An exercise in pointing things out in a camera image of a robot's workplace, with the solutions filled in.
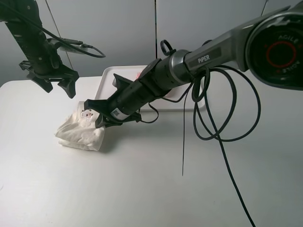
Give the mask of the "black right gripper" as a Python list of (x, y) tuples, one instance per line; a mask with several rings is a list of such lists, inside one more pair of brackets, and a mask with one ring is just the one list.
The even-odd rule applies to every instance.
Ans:
[(137, 111), (145, 104), (152, 102), (155, 95), (140, 80), (131, 81), (114, 74), (116, 92), (108, 99), (84, 102), (84, 109), (92, 109), (99, 113), (95, 127), (107, 127), (109, 124), (139, 122), (142, 118)]

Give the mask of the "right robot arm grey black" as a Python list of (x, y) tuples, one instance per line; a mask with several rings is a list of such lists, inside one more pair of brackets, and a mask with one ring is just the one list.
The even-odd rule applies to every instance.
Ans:
[(261, 82), (290, 90), (303, 88), (303, 5), (285, 7), (244, 23), (189, 52), (178, 50), (150, 63), (135, 81), (115, 76), (116, 92), (87, 100), (98, 112), (96, 127), (139, 121), (138, 110), (172, 89), (200, 82), (212, 68), (231, 64)]

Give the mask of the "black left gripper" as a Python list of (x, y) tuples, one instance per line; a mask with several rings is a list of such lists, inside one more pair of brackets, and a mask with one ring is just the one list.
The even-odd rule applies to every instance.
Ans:
[(79, 74), (63, 64), (56, 47), (21, 47), (21, 50), (26, 60), (19, 66), (23, 71), (27, 71), (27, 79), (47, 93), (53, 90), (50, 82), (59, 82), (58, 86), (70, 99), (75, 97), (75, 81), (78, 80)]

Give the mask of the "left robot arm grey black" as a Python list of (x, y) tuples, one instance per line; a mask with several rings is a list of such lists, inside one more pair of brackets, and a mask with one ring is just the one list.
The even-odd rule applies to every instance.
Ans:
[(18, 43), (26, 60), (19, 66), (27, 70), (27, 78), (35, 82), (47, 93), (57, 82), (69, 98), (76, 95), (75, 83), (78, 72), (65, 66), (57, 53), (63, 46), (55, 38), (47, 38), (42, 31), (38, 4), (35, 0), (2, 0), (0, 2), (0, 20)]

